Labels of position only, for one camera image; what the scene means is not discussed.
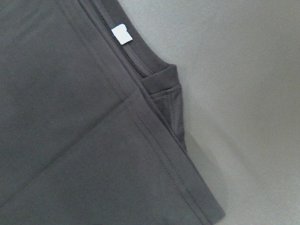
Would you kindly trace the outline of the dark brown t-shirt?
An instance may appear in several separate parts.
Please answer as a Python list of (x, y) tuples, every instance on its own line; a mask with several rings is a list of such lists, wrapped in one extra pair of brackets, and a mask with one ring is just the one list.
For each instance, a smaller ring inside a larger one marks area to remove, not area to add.
[(116, 0), (0, 3), (0, 222), (213, 225), (177, 68)]

